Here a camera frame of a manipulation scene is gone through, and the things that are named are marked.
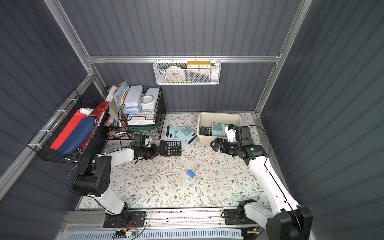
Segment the teal calculator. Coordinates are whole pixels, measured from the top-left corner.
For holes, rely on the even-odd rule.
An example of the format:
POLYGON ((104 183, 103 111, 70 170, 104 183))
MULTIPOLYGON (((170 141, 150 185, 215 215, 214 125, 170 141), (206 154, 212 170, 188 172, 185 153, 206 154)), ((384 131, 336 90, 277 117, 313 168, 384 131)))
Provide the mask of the teal calculator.
POLYGON ((178 140, 176 133, 183 127, 167 125, 165 128, 165 138, 169 140, 178 140))
POLYGON ((189 126, 184 126, 177 131, 176 137, 188 146, 193 145, 198 140, 197 133, 189 126))

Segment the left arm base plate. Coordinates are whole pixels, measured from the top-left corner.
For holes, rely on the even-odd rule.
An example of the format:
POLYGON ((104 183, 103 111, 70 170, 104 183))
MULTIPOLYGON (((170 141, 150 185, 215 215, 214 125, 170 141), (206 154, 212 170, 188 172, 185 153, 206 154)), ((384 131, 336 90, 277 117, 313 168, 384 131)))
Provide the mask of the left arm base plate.
POLYGON ((141 228, 147 220, 147 213, 144 211, 134 211, 122 213, 120 215, 106 214, 103 228, 141 228))

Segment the black calculator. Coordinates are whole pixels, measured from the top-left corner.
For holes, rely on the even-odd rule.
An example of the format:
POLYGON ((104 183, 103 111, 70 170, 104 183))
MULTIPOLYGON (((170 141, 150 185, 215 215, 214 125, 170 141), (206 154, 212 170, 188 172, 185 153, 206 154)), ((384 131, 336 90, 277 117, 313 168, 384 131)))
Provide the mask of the black calculator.
POLYGON ((202 136, 212 136, 212 127, 201 126, 199 129, 199 134, 202 136))
POLYGON ((182 155, 180 141, 160 141, 160 155, 163 157, 179 157, 182 155))

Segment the beige plastic storage box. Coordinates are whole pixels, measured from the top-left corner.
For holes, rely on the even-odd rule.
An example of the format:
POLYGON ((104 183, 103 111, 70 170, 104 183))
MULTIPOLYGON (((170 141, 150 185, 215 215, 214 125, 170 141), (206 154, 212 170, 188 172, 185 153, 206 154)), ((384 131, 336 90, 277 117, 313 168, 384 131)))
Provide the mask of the beige plastic storage box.
POLYGON ((216 138, 227 140, 226 127, 242 125, 241 116, 238 114, 200 113, 198 116, 198 137, 200 145, 208 147, 216 138))

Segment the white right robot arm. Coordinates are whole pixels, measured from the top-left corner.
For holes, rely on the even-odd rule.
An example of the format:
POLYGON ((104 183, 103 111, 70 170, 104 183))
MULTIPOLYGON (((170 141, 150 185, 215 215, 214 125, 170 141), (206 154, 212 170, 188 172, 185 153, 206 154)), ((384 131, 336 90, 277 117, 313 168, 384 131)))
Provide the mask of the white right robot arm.
POLYGON ((269 159, 270 150, 256 145, 248 126, 225 127, 227 139, 215 138, 210 146, 221 152, 244 160, 250 171, 261 181, 270 202, 270 209, 256 200, 240 201, 236 210, 226 209, 223 218, 228 225, 256 223, 270 240, 307 240, 310 237, 313 214, 302 208, 285 188, 269 159))

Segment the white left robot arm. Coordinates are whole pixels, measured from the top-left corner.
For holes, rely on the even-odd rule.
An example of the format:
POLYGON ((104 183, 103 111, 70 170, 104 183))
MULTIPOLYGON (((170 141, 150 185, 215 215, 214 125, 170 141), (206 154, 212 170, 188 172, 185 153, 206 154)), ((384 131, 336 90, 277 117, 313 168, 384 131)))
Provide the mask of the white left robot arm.
POLYGON ((151 137, 135 134, 127 148, 82 161, 72 180, 71 190, 95 200, 104 209, 107 228, 126 226, 131 220, 129 207, 112 189, 112 172, 120 165, 153 159, 160 152, 160 147, 151 137))

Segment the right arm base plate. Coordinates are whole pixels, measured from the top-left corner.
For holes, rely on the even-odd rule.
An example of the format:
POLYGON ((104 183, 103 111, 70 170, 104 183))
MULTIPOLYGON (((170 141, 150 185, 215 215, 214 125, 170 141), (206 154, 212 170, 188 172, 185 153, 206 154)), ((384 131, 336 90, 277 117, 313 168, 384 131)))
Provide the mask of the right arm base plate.
POLYGON ((226 225, 240 225, 249 222, 244 211, 238 209, 224 209, 221 217, 225 220, 226 225))

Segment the black calculator back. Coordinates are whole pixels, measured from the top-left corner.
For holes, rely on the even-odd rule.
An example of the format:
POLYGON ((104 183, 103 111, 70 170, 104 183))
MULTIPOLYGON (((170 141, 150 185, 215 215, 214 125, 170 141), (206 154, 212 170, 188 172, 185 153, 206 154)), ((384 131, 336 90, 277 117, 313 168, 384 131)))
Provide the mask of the black calculator back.
POLYGON ((180 141, 160 141, 160 155, 163 157, 179 157, 182 155, 180 141))

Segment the black calculator front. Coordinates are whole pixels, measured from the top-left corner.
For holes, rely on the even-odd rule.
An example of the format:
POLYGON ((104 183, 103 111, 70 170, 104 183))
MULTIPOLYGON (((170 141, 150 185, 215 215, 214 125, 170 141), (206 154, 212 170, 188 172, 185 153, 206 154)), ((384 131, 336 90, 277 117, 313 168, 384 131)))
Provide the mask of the black calculator front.
POLYGON ((201 126, 199 129, 199 134, 202 136, 212 136, 212 127, 201 126))

